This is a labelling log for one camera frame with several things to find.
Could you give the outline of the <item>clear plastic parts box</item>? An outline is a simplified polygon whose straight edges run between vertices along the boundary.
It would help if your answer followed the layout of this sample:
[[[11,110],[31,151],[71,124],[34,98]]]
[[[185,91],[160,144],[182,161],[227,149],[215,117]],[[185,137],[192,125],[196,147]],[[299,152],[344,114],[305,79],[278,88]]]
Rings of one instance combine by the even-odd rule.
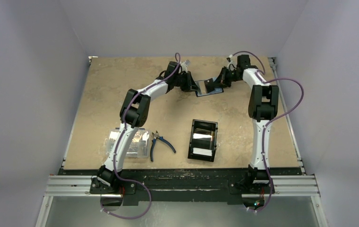
[[[120,129],[115,128],[110,131],[109,137],[105,140],[106,154],[108,155],[113,151],[113,145],[116,138],[120,134]],[[150,154],[151,148],[151,132],[145,128],[140,128],[134,135],[132,142],[126,153],[129,158],[147,158]]]

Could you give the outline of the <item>black plastic card box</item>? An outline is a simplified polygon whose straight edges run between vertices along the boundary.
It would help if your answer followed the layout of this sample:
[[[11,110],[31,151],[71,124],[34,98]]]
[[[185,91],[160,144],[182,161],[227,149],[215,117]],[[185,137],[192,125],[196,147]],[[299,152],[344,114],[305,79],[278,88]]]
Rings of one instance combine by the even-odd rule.
[[[212,134],[213,139],[212,141],[195,140],[193,139],[194,133]],[[188,159],[214,162],[215,154],[217,150],[217,134],[218,134],[218,122],[193,119],[191,133],[190,133],[190,141],[188,146]],[[193,148],[210,149],[213,151],[213,155],[211,157],[194,155],[192,154]]]

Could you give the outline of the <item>black aluminium mounting rail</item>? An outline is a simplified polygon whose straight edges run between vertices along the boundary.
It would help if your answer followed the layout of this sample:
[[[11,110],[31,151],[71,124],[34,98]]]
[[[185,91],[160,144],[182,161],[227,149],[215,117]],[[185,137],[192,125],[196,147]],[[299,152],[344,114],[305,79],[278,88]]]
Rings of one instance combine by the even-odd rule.
[[[269,184],[246,183],[246,169],[133,169],[124,170],[115,188],[96,181],[93,171],[66,171],[50,176],[45,195],[116,199],[125,206],[141,201],[263,203],[273,197],[318,196],[314,176],[299,168],[274,168]]]

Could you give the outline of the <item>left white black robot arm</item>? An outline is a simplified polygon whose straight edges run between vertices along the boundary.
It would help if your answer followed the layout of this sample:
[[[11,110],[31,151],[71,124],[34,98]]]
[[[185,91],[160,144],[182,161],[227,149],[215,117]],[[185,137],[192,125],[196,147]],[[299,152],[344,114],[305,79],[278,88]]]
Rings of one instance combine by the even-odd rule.
[[[145,88],[129,89],[120,110],[120,128],[116,141],[106,161],[92,179],[91,190],[102,189],[107,193],[115,193],[119,188],[139,184],[139,181],[122,178],[121,172],[130,144],[142,127],[149,113],[150,103],[167,94],[175,87],[184,92],[196,91],[197,86],[188,70],[189,60],[171,61],[150,85]]]

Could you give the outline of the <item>white credit card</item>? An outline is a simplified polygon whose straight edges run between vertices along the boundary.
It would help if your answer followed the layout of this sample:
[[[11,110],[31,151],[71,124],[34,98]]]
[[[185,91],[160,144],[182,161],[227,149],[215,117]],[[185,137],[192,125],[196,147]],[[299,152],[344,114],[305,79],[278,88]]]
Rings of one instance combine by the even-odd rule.
[[[194,133],[193,139],[195,140],[204,140],[204,141],[212,141],[212,134],[202,134],[202,133]]]

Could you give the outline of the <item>white card stack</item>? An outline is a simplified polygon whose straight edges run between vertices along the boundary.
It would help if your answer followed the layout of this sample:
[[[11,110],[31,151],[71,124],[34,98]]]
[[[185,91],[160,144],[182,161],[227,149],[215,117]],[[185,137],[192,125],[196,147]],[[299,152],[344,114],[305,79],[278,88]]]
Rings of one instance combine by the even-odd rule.
[[[213,151],[210,149],[193,148],[192,154],[211,157],[213,155]]]

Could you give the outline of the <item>blue leather card holder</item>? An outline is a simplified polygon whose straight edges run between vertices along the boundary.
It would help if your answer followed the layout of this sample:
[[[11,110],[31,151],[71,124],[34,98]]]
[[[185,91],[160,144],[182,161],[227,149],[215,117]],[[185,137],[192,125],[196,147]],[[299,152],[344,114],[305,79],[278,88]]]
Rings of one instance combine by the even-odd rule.
[[[196,81],[198,90],[195,92],[196,97],[209,96],[223,93],[224,90],[221,87],[213,87],[214,78],[206,80]]]

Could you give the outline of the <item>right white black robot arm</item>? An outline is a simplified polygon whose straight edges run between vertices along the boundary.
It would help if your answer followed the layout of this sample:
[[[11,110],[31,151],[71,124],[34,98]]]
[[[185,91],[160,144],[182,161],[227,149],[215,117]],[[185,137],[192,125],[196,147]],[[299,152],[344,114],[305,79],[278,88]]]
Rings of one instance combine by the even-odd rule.
[[[273,193],[268,146],[271,123],[278,113],[279,88],[264,79],[265,68],[251,64],[251,52],[239,51],[227,57],[228,65],[216,78],[204,82],[208,93],[216,88],[231,87],[233,82],[244,81],[251,88],[248,115],[253,125],[252,157],[244,179],[237,185],[252,193]]]

